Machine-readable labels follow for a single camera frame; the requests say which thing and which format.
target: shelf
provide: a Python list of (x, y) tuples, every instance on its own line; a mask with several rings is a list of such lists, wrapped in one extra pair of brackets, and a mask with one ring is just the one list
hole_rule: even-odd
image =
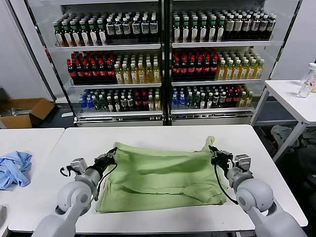
[(72, 89), (113, 89), (113, 88), (144, 88), (144, 87), (161, 87), (161, 83), (145, 84), (110, 84), (110, 85), (71, 85)]
[(171, 110), (171, 115), (201, 115), (201, 114), (231, 114), (253, 112), (252, 107), (242, 108), (215, 108), (215, 109), (197, 109), (197, 110)]
[(189, 42), (172, 43), (173, 48), (199, 48), (199, 47), (236, 47), (236, 46), (270, 46), (273, 41), (222, 41), (222, 42)]
[(80, 46), (80, 47), (57, 47), (57, 51), (74, 52), (74, 51), (109, 51), (109, 50), (141, 50), (141, 49), (160, 49), (160, 43), (149, 44), (121, 44), (105, 46)]
[(162, 116), (162, 111), (132, 111), (132, 112), (98, 112), (98, 113), (80, 113), (80, 118), (123, 118), (123, 117), (154, 117)]
[(244, 83), (259, 83), (263, 82), (261, 79), (247, 79), (247, 80), (207, 80), (207, 81), (180, 81), (172, 82), (172, 86), (186, 86), (186, 85), (219, 85), (219, 84), (244, 84)]
[(116, 2), (154, 2), (158, 0), (40, 0), (43, 5), (75, 5)]

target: bottle label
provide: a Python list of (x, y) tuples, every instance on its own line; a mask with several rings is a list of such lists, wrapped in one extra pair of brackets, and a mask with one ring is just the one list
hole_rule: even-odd
[(188, 37), (189, 37), (189, 29), (184, 29), (183, 30), (183, 37), (182, 37), (182, 42), (187, 43), (188, 42)]
[(262, 69), (259, 68), (258, 71), (257, 71), (256, 79), (260, 79), (261, 78), (261, 73), (262, 73)]
[(129, 23), (127, 24), (122, 24), (123, 26), (123, 32), (125, 35), (129, 35), (130, 34), (130, 27), (129, 27)]
[(109, 111), (113, 112), (113, 105), (108, 105), (109, 106)]
[(142, 23), (142, 33), (143, 34), (149, 33), (149, 24), (148, 23)]
[(115, 34), (114, 25), (107, 25), (108, 35), (112, 36)]
[(219, 70), (218, 79), (222, 80), (223, 79), (223, 75), (224, 75), (224, 70), (223, 69)]
[(79, 39), (78, 33), (73, 33), (73, 37), (74, 37), (76, 46), (80, 46), (80, 39)]
[(128, 84), (128, 83), (129, 83), (129, 81), (128, 81), (128, 74), (127, 74), (127, 73), (124, 73), (124, 74), (123, 74), (123, 77), (124, 77), (124, 83), (125, 83), (125, 84)]
[(158, 33), (158, 24), (157, 22), (150, 23), (150, 33), (157, 34)]
[(133, 84), (137, 83), (137, 75), (136, 75), (136, 73), (132, 73), (132, 80), (133, 80)]
[(101, 39), (102, 45), (107, 45), (107, 39), (106, 39), (106, 37), (105, 37), (105, 32), (100, 31), (99, 34), (100, 34), (100, 39)]
[(217, 67), (211, 67), (211, 72), (217, 72)]
[(260, 21), (253, 21), (252, 24), (251, 24), (251, 30), (252, 31), (257, 31), (258, 28), (259, 28), (259, 24), (260, 24)]
[(224, 28), (218, 28), (217, 38), (216, 38), (217, 42), (222, 41), (223, 32), (224, 32)]
[(254, 72), (255, 70), (253, 69), (253, 68), (250, 68), (250, 70), (249, 70), (249, 74), (248, 74), (248, 78), (247, 79), (251, 79), (252, 78), (252, 75), (253, 75), (253, 72)]
[(64, 47), (64, 42), (63, 42), (63, 38), (61, 37), (61, 35), (59, 33), (55, 34), (57, 42), (59, 44), (59, 47)]
[(159, 82), (159, 72), (154, 72), (155, 83)]
[(267, 25), (267, 31), (272, 31), (273, 28), (275, 27), (276, 22), (275, 21), (269, 21)]
[(180, 37), (180, 29), (175, 29), (174, 30), (174, 42), (175, 43), (179, 42), (179, 37)]
[(207, 102), (207, 107), (206, 107), (206, 108), (207, 108), (207, 109), (210, 109), (210, 108), (211, 108), (211, 106), (212, 106), (212, 101), (208, 101), (208, 102)]
[(115, 28), (115, 33), (116, 33), (117, 35), (123, 34), (122, 24), (115, 24), (115, 25), (114, 25), (114, 28)]
[(215, 28), (211, 28), (209, 30), (209, 36), (208, 36), (208, 41), (213, 42), (215, 36)]
[(145, 83), (144, 73), (139, 73), (138, 76), (139, 76), (139, 82), (141, 84), (144, 84)]
[(117, 112), (119, 112), (119, 111), (120, 111), (120, 107), (119, 107), (119, 105), (115, 105), (115, 108), (116, 108)]
[(243, 69), (243, 70), (241, 71), (240, 79), (245, 79), (246, 73), (247, 73), (247, 69)]
[(83, 42), (84, 42), (84, 46), (89, 46), (89, 38), (86, 32), (82, 32), (81, 33), (82, 38), (83, 38)]
[(180, 68), (180, 73), (187, 73), (187, 68)]
[(233, 74), (233, 79), (234, 79), (234, 80), (237, 80), (238, 74), (239, 74), (239, 69), (235, 69), (235, 70), (234, 70), (234, 74)]
[(200, 33), (200, 37), (199, 37), (200, 42), (204, 42), (205, 35), (206, 35), (206, 28), (202, 28), (201, 33)]
[(199, 108), (200, 109), (204, 109), (204, 106), (205, 106), (205, 101), (201, 101), (201, 103), (199, 105)]
[(227, 21), (225, 30), (226, 31), (232, 31), (233, 28), (234, 28), (234, 21)]
[(235, 21), (234, 31), (241, 31), (242, 21)]
[(90, 76), (92, 76), (92, 71), (84, 72), (84, 75), (86, 77), (90, 77)]
[(191, 42), (196, 42), (197, 41), (197, 36), (198, 36), (198, 30), (197, 29), (192, 29)]
[(67, 40), (69, 47), (73, 46), (73, 41), (71, 40), (71, 36), (69, 33), (65, 33), (65, 38)]
[(121, 74), (117, 74), (116, 76), (117, 76), (118, 84), (123, 84), (122, 75)]
[(140, 24), (139, 23), (136, 23), (136, 24), (132, 24), (133, 26), (133, 33), (134, 34), (140, 34)]
[(98, 46), (98, 40), (97, 40), (97, 35), (95, 32), (90, 32), (92, 43), (94, 46)]

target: yellow juice bottle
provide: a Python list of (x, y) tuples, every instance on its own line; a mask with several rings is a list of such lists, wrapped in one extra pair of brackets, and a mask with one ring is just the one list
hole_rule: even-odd
[(138, 76), (138, 79), (139, 79), (139, 83), (144, 84), (146, 76), (145, 76), (145, 73), (144, 73), (143, 63), (138, 63), (137, 76)]
[(221, 64), (217, 69), (215, 80), (223, 80), (224, 71), (225, 71), (225, 60), (221, 60)]
[(228, 61), (228, 64), (225, 66), (225, 71), (224, 71), (224, 76), (223, 76), (224, 80), (231, 79), (232, 72), (233, 72), (233, 63), (234, 63), (234, 61), (232, 59), (230, 59)]
[(240, 80), (245, 79), (245, 76), (246, 76), (246, 73), (247, 73), (247, 70), (248, 70), (248, 63), (249, 63), (248, 59), (245, 59), (243, 61), (243, 64), (242, 64), (242, 66), (240, 67), (240, 70), (239, 70), (238, 79), (240, 79)]
[(250, 65), (248, 66), (247, 72), (246, 72), (246, 76), (245, 79), (252, 79), (252, 75), (255, 71), (255, 65), (256, 65), (256, 61), (255, 59), (251, 59), (250, 61)]
[(233, 72), (232, 72), (231, 80), (237, 80), (238, 79), (240, 66), (241, 66), (240, 63), (241, 63), (241, 61), (239, 59), (237, 59), (236, 62), (235, 62), (235, 65), (233, 66)]
[(262, 73), (264, 62), (265, 62), (264, 59), (260, 59), (259, 64), (255, 67), (255, 71), (253, 72), (253, 75), (252, 75), (253, 79), (260, 79), (261, 78), (261, 73)]

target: bottle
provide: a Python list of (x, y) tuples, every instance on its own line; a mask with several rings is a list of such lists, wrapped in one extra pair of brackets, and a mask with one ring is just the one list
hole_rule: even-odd
[(68, 70), (68, 73), (70, 75), (70, 77), (76, 81), (77, 79), (77, 72), (74, 68), (74, 66), (72, 65), (71, 61), (67, 61), (67, 70)]
[(201, 26), (199, 28), (199, 41), (200, 42), (204, 42), (205, 41), (205, 37), (206, 37), (206, 20), (207, 17), (203, 16), (202, 17), (202, 21), (201, 21)]
[(225, 16), (220, 16), (220, 21), (219, 21), (219, 27), (217, 30), (217, 35), (216, 35), (216, 41), (220, 42), (222, 41), (223, 33), (224, 33), (224, 23), (225, 23)]
[(248, 70), (248, 63), (249, 63), (249, 60), (248, 59), (245, 59), (243, 61), (243, 64), (242, 66), (240, 67), (240, 70), (239, 70), (239, 74), (238, 74), (238, 79), (246, 79), (246, 73), (247, 73), (247, 70)]
[(213, 103), (212, 103), (213, 107), (217, 107), (218, 100), (219, 100), (219, 93), (215, 92), (215, 94), (213, 95)]
[(216, 16), (211, 16), (210, 23), (208, 26), (208, 42), (215, 41), (215, 32), (216, 32)]
[(272, 31), (276, 25), (276, 15), (271, 14), (270, 19), (268, 20), (267, 28), (266, 28), (266, 40), (270, 40)]
[(112, 18), (107, 19), (107, 33), (108, 33), (108, 42), (113, 43), (114, 35), (115, 35), (115, 28), (114, 28), (114, 22), (112, 21)]
[(95, 29), (94, 21), (89, 20), (88, 23), (90, 28), (91, 45), (98, 46), (98, 42), (100, 41), (100, 35), (98, 35), (98, 31)]
[(245, 76), (246, 79), (252, 79), (253, 73), (255, 71), (256, 61), (257, 60), (255, 60), (255, 59), (251, 60), (251, 63), (250, 63), (250, 65), (249, 65), (249, 67), (247, 69), (247, 72), (246, 72), (246, 76)]
[(152, 20), (150, 22), (150, 34), (151, 42), (158, 42), (158, 22), (156, 16), (152, 15)]
[(193, 16), (192, 17), (192, 26), (191, 26), (191, 42), (196, 42), (198, 39), (198, 17)]
[(143, 42), (148, 42), (150, 39), (149, 38), (150, 27), (149, 27), (149, 22), (147, 21), (146, 17), (143, 17), (141, 26), (142, 26)]
[(124, 84), (123, 76), (121, 74), (119, 65), (115, 64), (114, 67), (115, 67), (115, 76), (116, 76), (116, 78), (118, 80), (118, 84)]
[(181, 38), (183, 43), (187, 43), (189, 39), (189, 17), (184, 17), (183, 26), (181, 29)]
[(225, 40), (232, 40), (234, 24), (235, 24), (234, 16), (230, 15), (225, 25), (225, 31), (224, 31)]
[(174, 18), (174, 26), (172, 29), (173, 41), (175, 43), (180, 42), (180, 17), (176, 16)]
[(233, 60), (229, 60), (227, 67), (225, 67), (225, 71), (224, 71), (224, 75), (223, 75), (223, 79), (224, 80), (230, 80), (231, 76), (232, 76), (232, 72), (233, 72)]
[(143, 69), (143, 64), (142, 63), (138, 63), (138, 78), (139, 78), (139, 83), (144, 84), (145, 83), (145, 73), (144, 73), (144, 69)]
[(217, 70), (215, 80), (223, 80), (224, 72), (225, 72), (225, 60), (221, 60), (221, 64), (219, 69)]
[(236, 107), (237, 108), (243, 107), (243, 105), (246, 102), (246, 99), (247, 99), (247, 93), (245, 91), (243, 91), (242, 94), (241, 94), (241, 97), (239, 98), (239, 100), (238, 100), (238, 102), (236, 104)]
[(247, 15), (242, 23), (241, 35), (240, 35), (241, 40), (249, 39), (250, 26), (251, 26), (251, 15)]
[(243, 105), (244, 107), (251, 107), (252, 94), (253, 94), (253, 92), (250, 91), (249, 94), (248, 94), (248, 97), (247, 97), (247, 99), (246, 99), (246, 101), (245, 101), (245, 103)]

